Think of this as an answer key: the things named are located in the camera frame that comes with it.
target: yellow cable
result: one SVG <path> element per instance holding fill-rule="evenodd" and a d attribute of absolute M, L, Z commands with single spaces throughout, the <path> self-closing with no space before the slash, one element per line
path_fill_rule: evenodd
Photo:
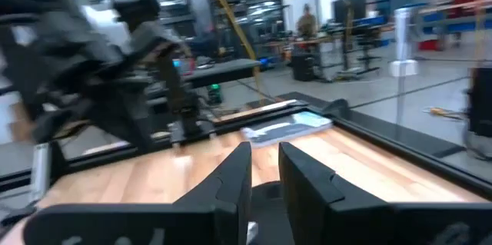
<path fill-rule="evenodd" d="M 253 48 L 251 47 L 251 44 L 249 43 L 248 39 L 244 35 L 243 29 L 241 26 L 238 25 L 236 22 L 236 18 L 234 16 L 233 11 L 231 10 L 231 7 L 229 6 L 227 0 L 218 0 L 221 3 L 222 8 L 224 8 L 226 15 L 229 18 L 229 21 L 232 24 L 232 27 L 234 28 L 236 35 L 238 35 L 239 39 L 241 40 L 241 43 L 243 46 L 246 47 L 246 52 L 248 53 L 248 56 L 251 60 L 256 61 L 256 55 L 254 53 Z M 260 105 L 264 105 L 264 95 L 260 91 L 260 79 L 259 79 L 259 74 L 260 74 L 260 68 L 258 66 L 253 68 L 253 75 L 254 75 L 254 82 L 256 84 L 256 89 L 258 90 L 258 94 L 260 95 Z"/>
<path fill-rule="evenodd" d="M 456 111 L 445 110 L 443 108 L 428 108 L 425 112 L 437 117 L 463 120 L 463 114 Z"/>

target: metal bracket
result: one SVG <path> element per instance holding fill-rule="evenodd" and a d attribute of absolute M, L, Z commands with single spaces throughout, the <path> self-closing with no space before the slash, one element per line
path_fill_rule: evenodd
<path fill-rule="evenodd" d="M 34 147 L 31 170 L 31 203 L 40 201 L 48 192 L 51 182 L 52 153 L 49 143 L 38 144 Z"/>

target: wooden tabletop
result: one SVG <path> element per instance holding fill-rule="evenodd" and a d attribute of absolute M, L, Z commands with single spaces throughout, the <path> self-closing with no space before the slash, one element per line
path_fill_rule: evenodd
<path fill-rule="evenodd" d="M 207 177 L 243 140 L 239 132 L 233 132 L 180 151 L 168 149 L 71 174 L 56 182 L 38 205 L 172 203 Z M 386 201 L 486 201 L 336 127 L 290 142 L 352 184 Z M 278 145 L 253 149 L 252 164 L 254 186 L 279 180 Z M 23 226 L 24 221 L 15 225 L 0 245 L 22 245 Z"/>

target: table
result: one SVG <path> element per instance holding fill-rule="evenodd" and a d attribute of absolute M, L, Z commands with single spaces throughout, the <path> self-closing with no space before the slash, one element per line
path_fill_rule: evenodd
<path fill-rule="evenodd" d="M 60 179 L 38 205 L 172 203 L 206 178 L 243 140 L 239 132 L 233 132 L 190 144 L 180 151 L 167 149 L 71 174 Z M 337 127 L 290 142 L 352 184 L 386 201 L 486 202 L 482 197 Z M 279 180 L 278 146 L 252 149 L 252 165 L 253 186 Z M 22 245 L 24 223 L 23 220 L 15 225 L 0 245 Z"/>
<path fill-rule="evenodd" d="M 387 23 L 385 25 L 380 25 L 380 31 L 393 31 L 394 30 L 394 25 L 392 23 Z M 286 46 L 291 46 L 291 45 L 316 45 L 316 44 L 321 44 L 321 43 L 331 43 L 334 42 L 337 38 L 341 38 L 342 32 L 345 31 L 345 27 L 338 27 L 335 29 L 332 29 L 331 35 L 325 36 L 325 37 L 320 37 L 320 38 L 314 38 L 306 41 L 271 41 L 267 42 L 266 44 L 260 44 L 260 46 L 263 47 L 272 47 L 275 48 L 275 53 L 278 55 L 281 55 L 283 53 L 283 49 Z"/>
<path fill-rule="evenodd" d="M 206 87 L 210 84 L 224 83 L 253 76 L 253 68 L 260 65 L 259 61 L 251 59 L 237 59 L 213 68 L 197 69 L 193 74 L 183 76 L 183 81 L 191 83 L 193 88 Z"/>

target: gray floor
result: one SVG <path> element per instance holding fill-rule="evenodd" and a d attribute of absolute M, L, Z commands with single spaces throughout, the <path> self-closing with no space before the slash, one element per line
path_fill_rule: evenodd
<path fill-rule="evenodd" d="M 361 52 L 352 54 L 352 58 Z M 382 56 L 379 65 L 383 68 L 379 75 L 372 74 L 364 80 L 351 83 L 322 84 L 317 82 L 299 82 L 291 77 L 288 68 L 276 68 L 261 74 L 260 88 L 265 94 L 279 94 L 298 91 L 320 99 L 331 101 L 345 98 L 354 109 L 389 122 L 399 121 L 405 127 L 412 128 L 444 140 L 462 144 L 461 132 L 463 122 L 435 118 L 424 112 L 428 107 L 440 107 L 459 111 L 466 107 L 463 90 L 468 87 L 469 68 L 472 61 L 420 61 L 419 74 L 408 78 L 392 78 L 388 75 L 388 62 L 394 60 L 394 47 L 379 48 L 373 55 Z M 466 60 L 474 57 L 474 45 L 465 43 L 461 48 L 449 49 L 445 52 L 419 52 L 420 56 L 434 59 Z M 340 56 L 336 53 L 325 53 L 326 65 L 338 63 Z M 340 68 L 325 70 L 326 75 L 333 75 Z M 224 83 L 224 106 L 227 108 L 242 108 L 245 103 L 255 101 L 260 97 L 249 87 L 255 87 L 253 78 Z M 65 146 L 67 157 L 80 155 L 85 150 L 115 141 L 113 137 L 104 136 L 100 130 L 90 128 L 77 139 Z M 28 168 L 32 161 L 32 146 L 27 143 L 0 145 L 0 175 Z M 492 181 L 492 166 L 484 161 L 478 161 L 459 153 L 443 159 L 450 164 L 470 171 L 480 177 Z M 3 205 L 20 207 L 26 204 L 25 188 L 11 190 L 0 194 L 0 217 L 5 212 Z"/>

